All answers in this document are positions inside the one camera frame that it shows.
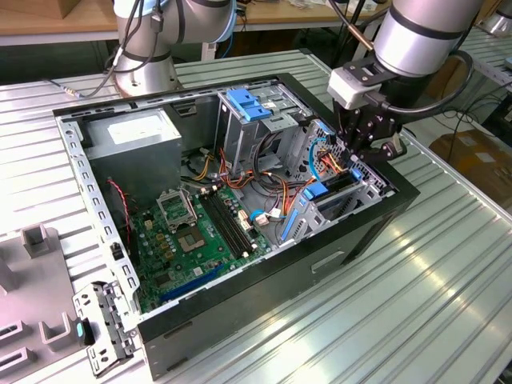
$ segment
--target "open computer tower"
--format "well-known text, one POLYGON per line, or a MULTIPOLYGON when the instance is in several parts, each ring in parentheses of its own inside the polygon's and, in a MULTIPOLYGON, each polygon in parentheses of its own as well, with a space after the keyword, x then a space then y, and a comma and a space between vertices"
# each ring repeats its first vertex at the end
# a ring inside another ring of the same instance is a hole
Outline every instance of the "open computer tower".
POLYGON ((291 75, 54 112, 111 282, 74 296, 99 377, 153 379, 359 256, 418 191, 350 156, 291 75))

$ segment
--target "green circuit board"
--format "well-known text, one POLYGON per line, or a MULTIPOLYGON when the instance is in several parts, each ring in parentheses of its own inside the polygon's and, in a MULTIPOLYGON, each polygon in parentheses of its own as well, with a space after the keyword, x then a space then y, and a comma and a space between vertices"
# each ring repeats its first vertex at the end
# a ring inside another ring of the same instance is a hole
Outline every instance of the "green circuit board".
MULTIPOLYGON (((232 212, 242 209, 229 188, 220 189, 218 196, 230 202, 232 212)), ((199 196, 190 196, 190 201, 198 220, 193 226, 181 226, 175 233, 169 230, 156 202, 149 210, 132 216, 139 254, 134 267, 140 281, 138 300, 143 313, 159 307, 164 294, 200 278, 210 278, 212 274, 215 278, 222 276, 270 252, 264 236, 253 232, 253 237, 248 234, 246 237, 257 248, 247 258, 236 258, 208 217, 199 196)), ((186 213, 180 198, 162 205, 168 219, 186 213)), ((234 219, 240 225, 238 217, 234 219)))

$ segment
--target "cardboard box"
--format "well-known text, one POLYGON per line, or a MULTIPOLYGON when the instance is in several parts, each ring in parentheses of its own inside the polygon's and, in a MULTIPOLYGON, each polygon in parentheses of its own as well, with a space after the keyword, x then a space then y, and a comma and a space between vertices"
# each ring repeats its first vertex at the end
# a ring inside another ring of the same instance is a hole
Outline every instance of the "cardboard box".
POLYGON ((47 18, 64 18, 80 0, 0 0, 0 8, 47 18))
MULTIPOLYGON (((452 134, 445 134, 430 149, 446 161, 452 134)), ((457 134, 450 165, 502 208, 512 207, 512 156, 480 130, 457 134)))

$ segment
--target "slotted aluminum surface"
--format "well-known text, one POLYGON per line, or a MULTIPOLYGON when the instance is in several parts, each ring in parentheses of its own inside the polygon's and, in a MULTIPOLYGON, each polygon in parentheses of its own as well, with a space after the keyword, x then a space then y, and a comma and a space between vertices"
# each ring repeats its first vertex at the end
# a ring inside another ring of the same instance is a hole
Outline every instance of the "slotted aluminum surface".
POLYGON ((474 68, 493 82, 499 85, 512 82, 512 70, 504 63, 506 58, 512 58, 512 38, 496 38, 473 27, 461 50, 470 54, 474 68))
MULTIPOLYGON (((299 51, 177 69, 185 86, 291 72, 330 105, 329 70, 299 51)), ((51 116, 73 104, 43 82, 0 87, 0 234, 57 228, 79 290, 111 274, 51 116)), ((416 143, 394 166, 421 195, 360 259, 159 382, 492 382, 512 358, 512 221, 416 143)), ((84 351, 22 382, 77 379, 94 380, 84 351)), ((141 351, 99 381, 127 380, 150 380, 141 351)))

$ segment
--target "blue tab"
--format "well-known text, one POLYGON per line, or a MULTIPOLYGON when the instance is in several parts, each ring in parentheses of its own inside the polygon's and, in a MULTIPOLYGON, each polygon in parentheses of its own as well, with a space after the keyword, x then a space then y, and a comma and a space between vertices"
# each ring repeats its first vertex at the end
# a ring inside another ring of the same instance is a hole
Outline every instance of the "blue tab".
POLYGON ((297 218, 297 215, 298 215, 298 211, 294 210, 294 212, 291 214, 288 224, 286 224, 285 230, 282 232, 281 240, 285 241, 285 238, 286 238, 286 236, 288 236, 288 232, 290 232, 291 226, 294 224, 294 221, 297 218))
POLYGON ((240 112, 243 114, 243 117, 246 118, 248 122, 253 122, 254 120, 261 120, 262 118, 268 118, 269 116, 272 115, 272 112, 266 110, 260 105, 252 108, 245 108, 245 110, 241 110, 240 112))
POLYGON ((316 123, 320 128, 322 128, 324 134, 326 134, 327 136, 334 134, 334 132, 330 130, 330 128, 326 126, 322 120, 317 120, 316 123))
POLYGON ((352 176, 354 176, 354 178, 359 181, 362 179, 362 173, 360 170, 356 169, 356 168, 352 168, 350 170, 350 172, 352 173, 352 176))
POLYGON ((311 200, 313 198, 317 198, 318 196, 326 192, 327 188, 321 182, 314 182, 313 184, 307 186, 304 189, 304 196, 306 196, 308 200, 311 200))
POLYGON ((228 90, 226 97, 248 122, 272 115, 272 112, 263 108, 258 98, 248 90, 228 90))
POLYGON ((77 335, 79 337, 83 336, 83 325, 80 322, 77 324, 77 335))

